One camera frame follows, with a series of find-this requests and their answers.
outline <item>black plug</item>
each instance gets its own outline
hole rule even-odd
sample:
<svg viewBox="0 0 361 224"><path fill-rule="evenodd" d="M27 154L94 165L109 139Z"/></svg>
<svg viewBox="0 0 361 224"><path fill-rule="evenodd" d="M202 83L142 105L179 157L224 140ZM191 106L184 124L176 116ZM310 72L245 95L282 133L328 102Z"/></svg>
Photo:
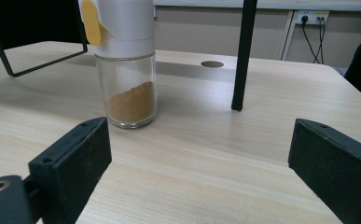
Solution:
<svg viewBox="0 0 361 224"><path fill-rule="evenodd" d="M301 21L302 21L302 25L305 25L306 22L308 21L308 16L303 16L303 17L301 18Z"/></svg>

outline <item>wall socket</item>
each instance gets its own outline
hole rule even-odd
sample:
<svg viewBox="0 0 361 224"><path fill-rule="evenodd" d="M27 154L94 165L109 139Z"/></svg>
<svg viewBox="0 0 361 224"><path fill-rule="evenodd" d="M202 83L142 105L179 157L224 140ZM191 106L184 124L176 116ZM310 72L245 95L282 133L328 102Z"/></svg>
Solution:
<svg viewBox="0 0 361 224"><path fill-rule="evenodd" d="M299 11L299 16L297 17L296 24L302 24L302 17L308 16L308 20L306 21L307 25L319 25L327 23L329 11Z"/></svg>

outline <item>yellow label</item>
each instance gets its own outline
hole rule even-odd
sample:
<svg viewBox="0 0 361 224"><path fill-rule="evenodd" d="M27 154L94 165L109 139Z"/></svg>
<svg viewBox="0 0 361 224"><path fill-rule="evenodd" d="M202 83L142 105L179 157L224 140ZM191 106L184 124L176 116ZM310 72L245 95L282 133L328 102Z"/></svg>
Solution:
<svg viewBox="0 0 361 224"><path fill-rule="evenodd" d="M102 26L99 23L98 10L91 0L84 0L81 4L81 13L84 21L85 34L93 46L102 44Z"/></svg>

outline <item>glass jar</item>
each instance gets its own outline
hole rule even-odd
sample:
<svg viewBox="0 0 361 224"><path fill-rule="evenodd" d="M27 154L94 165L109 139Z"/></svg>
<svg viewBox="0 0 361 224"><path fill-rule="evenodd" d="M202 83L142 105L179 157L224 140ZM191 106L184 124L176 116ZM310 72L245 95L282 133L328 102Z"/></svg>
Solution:
<svg viewBox="0 0 361 224"><path fill-rule="evenodd" d="M109 120L124 129L151 122L157 113L155 53L126 59L95 58Z"/></svg>

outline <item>light wood tabletop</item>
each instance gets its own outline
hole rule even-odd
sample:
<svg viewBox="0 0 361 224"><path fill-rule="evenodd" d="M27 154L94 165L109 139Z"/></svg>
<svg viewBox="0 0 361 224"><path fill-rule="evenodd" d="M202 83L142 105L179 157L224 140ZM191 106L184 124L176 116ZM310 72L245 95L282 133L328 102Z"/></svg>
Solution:
<svg viewBox="0 0 361 224"><path fill-rule="evenodd" d="M48 42L7 55L20 70L79 49ZM251 59L243 111L232 111L235 64L157 50L158 114L136 130L109 125L113 162L77 223L340 223L286 160L296 118L361 142L361 93L328 66ZM0 176L25 178L35 156L102 116L91 49L16 78L0 61Z"/></svg>

